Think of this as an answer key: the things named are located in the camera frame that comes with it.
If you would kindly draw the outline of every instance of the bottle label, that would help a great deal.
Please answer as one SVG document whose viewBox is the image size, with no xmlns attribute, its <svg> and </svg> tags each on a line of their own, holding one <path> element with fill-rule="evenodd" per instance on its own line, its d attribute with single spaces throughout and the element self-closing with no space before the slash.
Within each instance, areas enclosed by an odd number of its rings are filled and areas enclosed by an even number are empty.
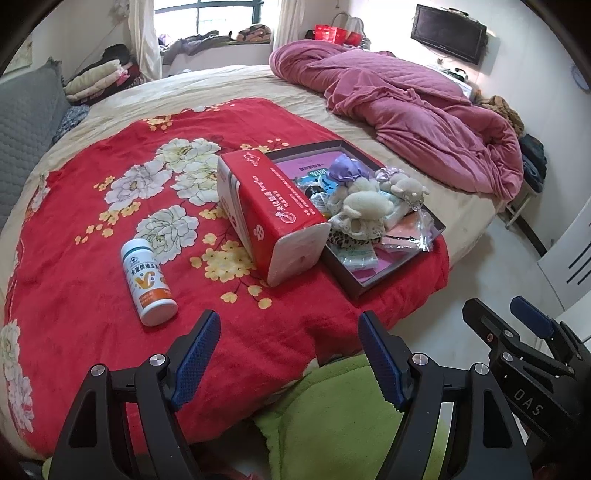
<svg viewBox="0 0 591 480">
<path fill-rule="evenodd" d="M 141 315 L 151 303 L 172 299 L 170 288 L 150 250 L 138 250 L 124 262 L 125 275 L 135 307 Z"/>
</svg>

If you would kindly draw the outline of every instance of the blue gripper pad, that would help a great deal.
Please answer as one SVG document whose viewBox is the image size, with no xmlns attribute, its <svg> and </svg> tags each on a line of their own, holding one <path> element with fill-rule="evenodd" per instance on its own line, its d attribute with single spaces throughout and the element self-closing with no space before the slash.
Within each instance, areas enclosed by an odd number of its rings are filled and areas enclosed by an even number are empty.
<svg viewBox="0 0 591 480">
<path fill-rule="evenodd" d="M 175 411 L 179 411 L 185 403 L 193 399 L 220 338 L 220 331 L 220 317 L 212 312 L 177 370 L 174 394 L 171 398 Z"/>
<path fill-rule="evenodd" d="M 552 320 L 535 308 L 523 297 L 511 300 L 511 313 L 539 338 L 550 339 L 554 336 Z"/>
<path fill-rule="evenodd" d="M 397 410 L 401 410 L 406 402 L 402 394 L 400 370 L 394 364 L 394 360 L 369 317 L 364 313 L 359 317 L 358 333 L 384 399 L 394 405 Z"/>
</svg>

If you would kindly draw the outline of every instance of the beige bedsheet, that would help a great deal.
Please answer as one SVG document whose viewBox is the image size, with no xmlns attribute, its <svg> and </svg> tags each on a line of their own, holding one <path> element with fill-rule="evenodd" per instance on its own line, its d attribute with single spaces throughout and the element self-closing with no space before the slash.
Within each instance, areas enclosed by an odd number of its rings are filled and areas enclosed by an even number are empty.
<svg viewBox="0 0 591 480">
<path fill-rule="evenodd" d="M 89 116 L 41 159 L 0 235 L 2 298 L 6 297 L 25 210 L 39 184 L 40 174 L 59 169 L 80 150 L 110 137 L 136 120 L 247 97 L 267 98 L 332 130 L 384 164 L 403 168 L 422 181 L 431 191 L 426 197 L 427 207 L 447 226 L 444 237 L 451 265 L 470 251 L 503 205 L 495 197 L 457 192 L 426 177 L 378 143 L 373 128 L 334 116 L 326 110 L 322 95 L 275 77 L 267 66 L 232 66 L 187 73 L 135 87 L 93 106 Z M 33 454 L 12 425 L 3 381 L 0 382 L 0 431 L 21 453 Z"/>
</svg>

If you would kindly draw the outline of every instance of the purple fabric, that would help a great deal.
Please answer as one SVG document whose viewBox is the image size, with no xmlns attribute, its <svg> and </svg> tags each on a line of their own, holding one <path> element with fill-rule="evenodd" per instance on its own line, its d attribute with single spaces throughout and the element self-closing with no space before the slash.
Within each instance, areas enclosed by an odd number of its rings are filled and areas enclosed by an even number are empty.
<svg viewBox="0 0 591 480">
<path fill-rule="evenodd" d="M 507 201 L 519 192 L 523 163 L 510 124 L 440 73 L 317 40 L 287 44 L 269 63 L 277 76 L 323 92 L 336 115 L 375 127 L 380 142 L 434 179 Z"/>
<path fill-rule="evenodd" d="M 343 153 L 330 164 L 328 176 L 339 185 L 344 185 L 360 177 L 369 180 L 370 172 L 359 160 L 349 158 Z"/>
</svg>

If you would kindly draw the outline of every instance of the white plush toy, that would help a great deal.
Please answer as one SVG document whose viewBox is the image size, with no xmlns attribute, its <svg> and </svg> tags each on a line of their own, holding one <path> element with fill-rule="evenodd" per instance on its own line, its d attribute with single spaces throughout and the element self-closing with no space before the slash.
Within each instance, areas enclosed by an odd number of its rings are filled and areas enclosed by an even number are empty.
<svg viewBox="0 0 591 480">
<path fill-rule="evenodd" d="M 394 211 L 394 204 L 378 192 L 355 192 L 343 201 L 346 216 L 363 220 L 381 220 Z"/>
<path fill-rule="evenodd" d="M 424 187 L 418 180 L 410 178 L 403 171 L 398 170 L 388 175 L 387 180 L 384 180 L 384 175 L 378 176 L 378 178 L 382 179 L 379 183 L 381 190 L 405 200 L 413 208 L 414 206 L 420 208 L 423 205 L 423 196 L 429 195 L 427 187 Z"/>
</svg>

